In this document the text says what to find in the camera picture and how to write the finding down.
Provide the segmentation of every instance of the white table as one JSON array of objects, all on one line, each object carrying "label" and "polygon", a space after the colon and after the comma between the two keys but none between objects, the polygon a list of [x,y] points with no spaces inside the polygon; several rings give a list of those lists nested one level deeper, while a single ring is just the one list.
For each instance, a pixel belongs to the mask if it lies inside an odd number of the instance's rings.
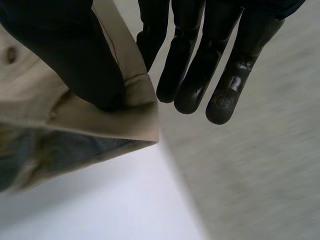
[{"label": "white table", "polygon": [[162,144],[0,195],[0,240],[204,240]]}]

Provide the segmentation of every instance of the black rubber glove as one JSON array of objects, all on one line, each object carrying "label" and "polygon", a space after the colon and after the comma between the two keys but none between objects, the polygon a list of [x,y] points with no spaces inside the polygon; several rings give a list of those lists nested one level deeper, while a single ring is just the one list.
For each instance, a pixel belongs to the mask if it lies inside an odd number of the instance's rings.
[{"label": "black rubber glove", "polygon": [[[232,53],[206,108],[209,121],[226,123],[263,47],[304,1],[171,0],[175,34],[157,86],[158,99],[163,103],[174,101],[183,114],[194,113],[242,15]],[[149,70],[166,37],[170,1],[138,2],[143,31],[137,36],[137,45]],[[203,36],[187,71],[203,11]]]},{"label": "black rubber glove", "polygon": [[78,97],[104,111],[125,96],[93,0],[0,0],[0,23],[48,64]]}]

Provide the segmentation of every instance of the canvas bag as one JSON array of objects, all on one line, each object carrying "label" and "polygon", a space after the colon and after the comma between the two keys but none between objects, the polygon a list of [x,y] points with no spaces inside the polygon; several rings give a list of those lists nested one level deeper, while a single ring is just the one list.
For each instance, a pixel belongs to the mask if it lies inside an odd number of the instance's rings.
[{"label": "canvas bag", "polygon": [[94,0],[92,8],[125,81],[125,108],[107,113],[75,96],[0,26],[0,191],[158,141],[157,100],[135,40],[112,0]]}]

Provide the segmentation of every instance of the black glove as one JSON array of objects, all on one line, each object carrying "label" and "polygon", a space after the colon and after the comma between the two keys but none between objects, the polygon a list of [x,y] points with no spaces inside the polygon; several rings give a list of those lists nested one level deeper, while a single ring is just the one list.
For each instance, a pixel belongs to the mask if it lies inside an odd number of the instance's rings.
[{"label": "black glove", "polygon": [[[183,114],[197,110],[242,14],[232,53],[206,108],[209,121],[226,123],[263,47],[304,1],[172,0],[175,34],[156,90],[158,99],[174,101]],[[149,70],[166,37],[170,0],[138,2],[143,31],[137,35],[137,45]],[[187,71],[203,11],[203,36]]]}]

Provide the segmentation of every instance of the gray floor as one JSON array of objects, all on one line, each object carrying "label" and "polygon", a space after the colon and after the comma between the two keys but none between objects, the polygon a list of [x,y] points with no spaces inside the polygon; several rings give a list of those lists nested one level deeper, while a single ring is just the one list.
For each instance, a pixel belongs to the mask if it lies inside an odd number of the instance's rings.
[{"label": "gray floor", "polygon": [[[135,36],[136,0],[117,0]],[[157,85],[173,36],[150,76]],[[229,123],[161,104],[162,130],[213,240],[320,239],[320,1],[308,0],[264,48]]]}]

